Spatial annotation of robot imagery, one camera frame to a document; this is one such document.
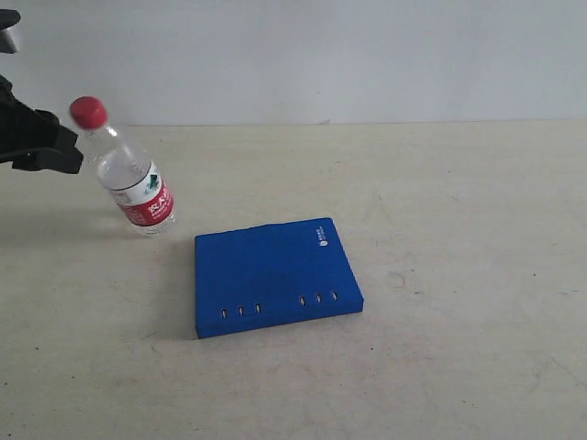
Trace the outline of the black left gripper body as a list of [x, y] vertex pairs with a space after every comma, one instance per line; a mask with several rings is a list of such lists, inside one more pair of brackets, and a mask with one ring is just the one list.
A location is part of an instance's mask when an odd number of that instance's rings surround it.
[[27, 139], [28, 110], [33, 109], [13, 95], [13, 84], [1, 77], [1, 161], [9, 161], [9, 155], [18, 150], [51, 149], [30, 147]]

